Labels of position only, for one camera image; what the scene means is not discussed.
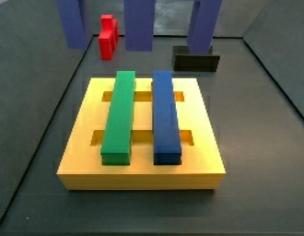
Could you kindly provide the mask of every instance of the blue pillar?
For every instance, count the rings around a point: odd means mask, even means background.
[[[125,47],[151,51],[155,0],[123,0]]]
[[[187,30],[190,53],[207,54],[222,0],[195,0]]]
[[[86,49],[91,39],[85,0],[55,0],[67,46]]]

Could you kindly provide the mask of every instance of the table surface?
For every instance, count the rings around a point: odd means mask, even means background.
[[[170,70],[171,46],[123,50],[99,60],[97,42],[55,110],[0,233],[291,233],[304,232],[304,121],[242,40],[214,40],[215,73],[195,77],[227,175],[214,191],[67,191],[55,176],[90,77]]]

